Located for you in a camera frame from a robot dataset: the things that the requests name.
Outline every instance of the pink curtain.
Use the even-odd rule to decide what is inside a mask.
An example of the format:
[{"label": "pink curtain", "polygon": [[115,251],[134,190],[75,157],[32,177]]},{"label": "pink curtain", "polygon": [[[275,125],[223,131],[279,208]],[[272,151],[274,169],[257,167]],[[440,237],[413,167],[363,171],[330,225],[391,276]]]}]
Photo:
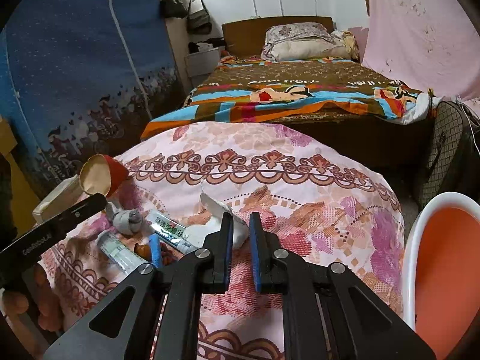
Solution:
[{"label": "pink curtain", "polygon": [[457,0],[370,0],[363,65],[436,96],[480,96],[480,37]]}]

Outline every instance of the red cup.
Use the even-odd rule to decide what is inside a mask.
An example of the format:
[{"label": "red cup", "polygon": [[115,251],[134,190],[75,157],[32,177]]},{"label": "red cup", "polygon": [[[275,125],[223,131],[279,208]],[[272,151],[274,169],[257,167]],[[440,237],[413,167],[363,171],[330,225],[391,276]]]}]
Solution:
[{"label": "red cup", "polygon": [[105,154],[96,154],[83,165],[80,186],[89,195],[100,192],[110,197],[127,176],[128,169],[119,161]]}]

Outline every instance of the suitcase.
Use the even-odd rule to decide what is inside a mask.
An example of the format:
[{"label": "suitcase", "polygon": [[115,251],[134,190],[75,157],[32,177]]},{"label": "suitcase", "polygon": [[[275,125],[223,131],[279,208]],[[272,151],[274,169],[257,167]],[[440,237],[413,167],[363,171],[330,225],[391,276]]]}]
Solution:
[{"label": "suitcase", "polygon": [[455,191],[474,200],[480,192],[480,119],[466,105],[441,101],[429,150],[414,183],[420,209],[436,195]]}]

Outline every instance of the tube of ointment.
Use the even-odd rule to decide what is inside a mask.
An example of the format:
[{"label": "tube of ointment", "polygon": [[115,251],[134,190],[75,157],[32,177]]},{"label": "tube of ointment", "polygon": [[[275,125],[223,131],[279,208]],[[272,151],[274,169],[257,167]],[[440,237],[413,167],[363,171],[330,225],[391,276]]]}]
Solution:
[{"label": "tube of ointment", "polygon": [[97,246],[104,252],[109,259],[114,261],[119,268],[129,275],[143,263],[147,263],[142,257],[131,252],[123,245],[111,230],[102,231],[97,237]]},{"label": "tube of ointment", "polygon": [[153,232],[161,240],[182,254],[188,254],[198,248],[182,238],[185,227],[180,223],[172,221],[157,210],[150,210],[147,215],[147,223],[150,223]]}]

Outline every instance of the pillow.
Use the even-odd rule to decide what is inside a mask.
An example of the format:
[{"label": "pillow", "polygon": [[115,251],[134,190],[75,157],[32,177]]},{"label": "pillow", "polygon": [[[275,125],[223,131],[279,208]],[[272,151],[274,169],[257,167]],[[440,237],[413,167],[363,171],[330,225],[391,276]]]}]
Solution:
[{"label": "pillow", "polygon": [[274,26],[270,27],[265,34],[262,59],[275,60],[273,59],[271,51],[272,48],[280,42],[306,38],[324,39],[331,44],[335,42],[334,38],[320,23],[294,23]]},{"label": "pillow", "polygon": [[358,60],[358,45],[351,32],[335,30],[331,36],[333,43],[316,37],[284,40],[272,47],[271,59],[277,62],[325,57]]}]

